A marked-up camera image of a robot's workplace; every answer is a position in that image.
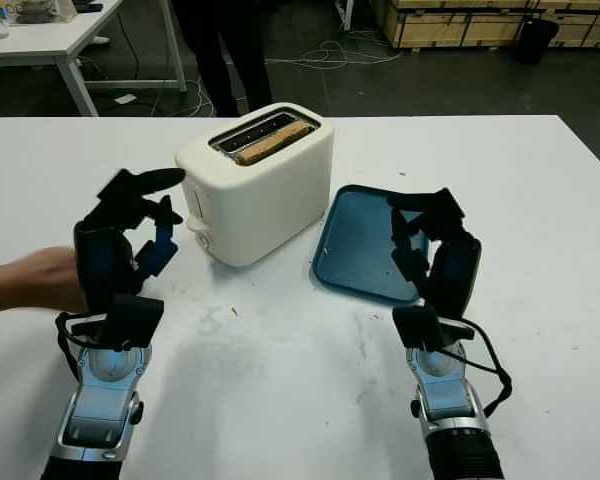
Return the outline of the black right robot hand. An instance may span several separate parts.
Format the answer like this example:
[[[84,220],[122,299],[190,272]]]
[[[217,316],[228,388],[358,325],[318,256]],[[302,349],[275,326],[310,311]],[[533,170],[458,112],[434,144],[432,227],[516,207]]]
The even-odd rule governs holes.
[[[482,252],[481,242],[463,226],[464,212],[449,189],[434,193],[393,193],[391,207],[391,257],[425,304],[448,319],[460,319],[473,292]],[[411,244],[423,233],[438,241],[432,261]]]

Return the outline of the bare person hand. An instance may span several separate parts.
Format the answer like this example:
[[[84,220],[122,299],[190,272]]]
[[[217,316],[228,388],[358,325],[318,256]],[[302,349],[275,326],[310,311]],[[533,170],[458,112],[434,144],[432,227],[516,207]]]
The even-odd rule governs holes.
[[[45,248],[0,265],[0,311],[16,308],[87,312],[72,248]]]

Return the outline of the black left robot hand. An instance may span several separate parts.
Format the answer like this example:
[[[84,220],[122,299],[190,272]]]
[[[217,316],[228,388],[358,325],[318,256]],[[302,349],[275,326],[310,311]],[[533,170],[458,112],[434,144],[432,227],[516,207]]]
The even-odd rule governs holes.
[[[73,238],[79,285],[87,311],[106,312],[118,294],[138,294],[144,282],[157,277],[178,252],[174,227],[183,218],[171,197],[147,196],[174,187],[185,178],[182,168],[133,174],[119,170],[98,193],[98,204],[74,226]],[[125,237],[145,219],[154,222],[155,238],[135,251]]]

